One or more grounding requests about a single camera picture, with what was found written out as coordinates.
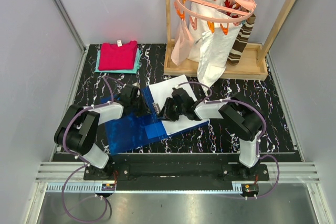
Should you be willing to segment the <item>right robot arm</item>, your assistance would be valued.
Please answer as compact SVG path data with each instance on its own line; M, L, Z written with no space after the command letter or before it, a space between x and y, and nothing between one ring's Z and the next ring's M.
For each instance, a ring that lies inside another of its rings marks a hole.
M158 119L170 122L178 121L181 116L192 121L223 120L239 139L239 176L244 180L256 176L260 139L267 125L261 111L242 94L227 99L195 101L183 88L173 88L172 96L157 110L157 115Z

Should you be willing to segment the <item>blue file folder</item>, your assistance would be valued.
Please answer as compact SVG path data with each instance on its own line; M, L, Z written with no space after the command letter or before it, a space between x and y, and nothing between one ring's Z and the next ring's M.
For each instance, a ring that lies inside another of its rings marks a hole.
M134 150L141 146L178 136L209 123L208 120L191 121L185 116L180 116L177 122L158 120L150 88L146 87L141 91L152 113L139 118L131 113L118 120L105 123L110 154Z

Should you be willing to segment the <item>white paper stack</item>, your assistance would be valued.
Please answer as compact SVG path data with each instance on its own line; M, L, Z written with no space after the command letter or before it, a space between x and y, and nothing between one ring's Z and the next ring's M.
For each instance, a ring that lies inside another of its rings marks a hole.
M162 82L149 85L150 96L147 98L148 105L156 105L156 111L160 112L167 98L172 97L173 88L178 84L188 82L186 75L181 75ZM175 122L157 119L157 123L153 124L159 136L172 136L180 132L192 130L209 123L209 120L194 121L189 120L186 116L180 115Z

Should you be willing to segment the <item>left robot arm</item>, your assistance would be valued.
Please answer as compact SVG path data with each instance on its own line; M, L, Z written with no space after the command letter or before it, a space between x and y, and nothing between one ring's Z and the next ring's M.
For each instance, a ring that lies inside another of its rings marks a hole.
M100 105L71 105L54 135L57 145L88 164L86 171L95 172L103 180L117 173L113 170L112 157L95 143L98 126L131 113L136 116L152 113L138 83L124 85L120 93L112 98L113 101Z

